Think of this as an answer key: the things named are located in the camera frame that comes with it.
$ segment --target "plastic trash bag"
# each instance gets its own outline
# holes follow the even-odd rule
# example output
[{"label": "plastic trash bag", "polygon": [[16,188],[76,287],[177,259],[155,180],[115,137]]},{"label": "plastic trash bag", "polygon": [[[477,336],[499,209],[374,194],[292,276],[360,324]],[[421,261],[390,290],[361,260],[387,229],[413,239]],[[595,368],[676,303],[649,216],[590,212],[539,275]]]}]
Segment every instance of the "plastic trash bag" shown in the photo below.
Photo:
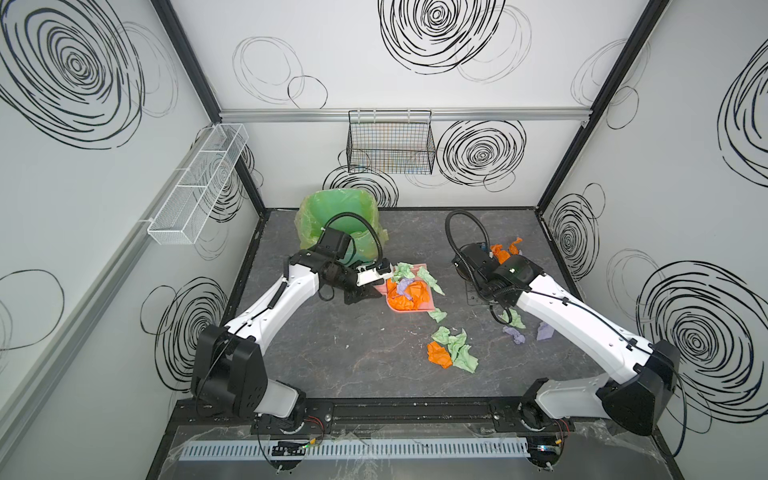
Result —
[{"label": "plastic trash bag", "polygon": [[[320,238],[320,229],[331,217],[342,212],[353,212],[368,220],[376,231],[376,235],[379,236],[382,246],[389,239],[387,231],[379,223],[379,208],[370,192],[354,188],[337,188],[315,192],[302,200],[299,213],[293,220],[299,234],[300,247],[309,248],[317,243]],[[354,251],[353,245],[350,244],[349,251],[343,259],[345,263],[376,259],[376,243],[366,226],[359,220],[352,217],[339,218],[331,227],[349,233],[354,240],[357,253],[349,258]]]}]

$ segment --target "white wire basket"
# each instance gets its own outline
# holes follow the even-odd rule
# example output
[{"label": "white wire basket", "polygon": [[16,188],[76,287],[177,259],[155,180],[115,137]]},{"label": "white wire basket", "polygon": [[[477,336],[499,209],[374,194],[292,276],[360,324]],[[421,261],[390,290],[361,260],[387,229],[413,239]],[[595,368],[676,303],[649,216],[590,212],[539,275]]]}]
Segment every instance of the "white wire basket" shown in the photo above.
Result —
[{"label": "white wire basket", "polygon": [[248,141],[242,124],[218,124],[147,228],[160,245],[191,245]]}]

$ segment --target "purple crumpled paper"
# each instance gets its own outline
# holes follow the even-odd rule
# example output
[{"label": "purple crumpled paper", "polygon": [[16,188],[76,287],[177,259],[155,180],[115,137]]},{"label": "purple crumpled paper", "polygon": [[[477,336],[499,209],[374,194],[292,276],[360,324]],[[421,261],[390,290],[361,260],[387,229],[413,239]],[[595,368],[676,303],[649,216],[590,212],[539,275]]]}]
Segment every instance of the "purple crumpled paper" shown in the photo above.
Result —
[{"label": "purple crumpled paper", "polygon": [[525,337],[522,333],[517,331],[517,329],[506,326],[502,330],[504,330],[504,333],[512,335],[512,339],[515,341],[515,344],[520,345],[521,343],[525,343]]},{"label": "purple crumpled paper", "polygon": [[536,340],[546,340],[552,338],[554,335],[554,327],[546,322],[541,322],[538,326],[538,333],[536,334]]},{"label": "purple crumpled paper", "polygon": [[405,295],[408,300],[413,301],[413,297],[410,293],[406,292],[406,288],[408,288],[408,285],[415,282],[415,278],[402,278],[397,283],[397,293],[400,295]]}]

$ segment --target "dark gray tabletop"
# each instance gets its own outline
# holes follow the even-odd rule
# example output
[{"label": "dark gray tabletop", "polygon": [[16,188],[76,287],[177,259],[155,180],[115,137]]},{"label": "dark gray tabletop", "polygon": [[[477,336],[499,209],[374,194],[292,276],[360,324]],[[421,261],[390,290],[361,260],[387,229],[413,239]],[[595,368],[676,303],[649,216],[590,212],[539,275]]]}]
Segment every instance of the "dark gray tabletop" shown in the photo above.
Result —
[{"label": "dark gray tabletop", "polygon": [[[381,212],[389,231],[385,257],[393,263],[426,263],[445,296],[435,306],[448,313],[440,324],[426,313],[394,313],[380,300],[344,305],[337,293],[331,302],[307,300],[277,333],[264,356],[272,379],[289,383],[313,398],[516,396],[537,378],[567,380],[601,373],[598,365],[563,336],[537,341],[541,321],[521,312],[525,344],[512,337],[488,314],[487,306],[468,305],[465,282],[451,264],[445,239],[444,210]],[[530,210],[473,212],[488,230],[491,243],[508,246],[516,237],[522,254],[542,266],[563,287],[558,269],[534,213]],[[296,212],[274,211],[263,232],[239,312],[245,310],[282,274],[285,256],[299,249],[293,218]],[[481,241],[477,227],[455,217],[458,245]],[[426,346],[439,326],[453,334],[465,329],[470,353],[479,360],[472,374],[443,369],[427,360]]]}]

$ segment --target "orange crumpled paper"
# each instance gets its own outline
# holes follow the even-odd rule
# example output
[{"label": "orange crumpled paper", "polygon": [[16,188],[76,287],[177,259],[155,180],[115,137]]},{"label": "orange crumpled paper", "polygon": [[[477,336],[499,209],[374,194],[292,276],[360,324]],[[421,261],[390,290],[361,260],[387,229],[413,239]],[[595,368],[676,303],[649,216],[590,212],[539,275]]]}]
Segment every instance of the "orange crumpled paper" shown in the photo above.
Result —
[{"label": "orange crumpled paper", "polygon": [[512,255],[520,254],[520,250],[518,250],[518,248],[515,245],[517,245],[522,241],[523,239],[518,237],[517,240],[512,242],[512,245],[509,246],[509,252],[507,252],[507,250],[502,250],[502,245],[500,243],[497,243],[496,245],[491,246],[491,252],[493,252],[494,256],[498,259],[499,263],[504,263],[507,260],[509,260],[509,257],[511,257]]},{"label": "orange crumpled paper", "polygon": [[427,353],[429,354],[430,362],[437,363],[444,369],[447,369],[453,365],[451,356],[448,354],[448,351],[444,346],[440,346],[440,344],[437,342],[432,342],[427,345]]},{"label": "orange crumpled paper", "polygon": [[387,300],[395,310],[418,310],[424,302],[429,301],[429,287],[421,280],[416,280],[406,287],[413,300],[408,300],[405,295],[397,293],[397,283],[390,279],[386,281]]}]

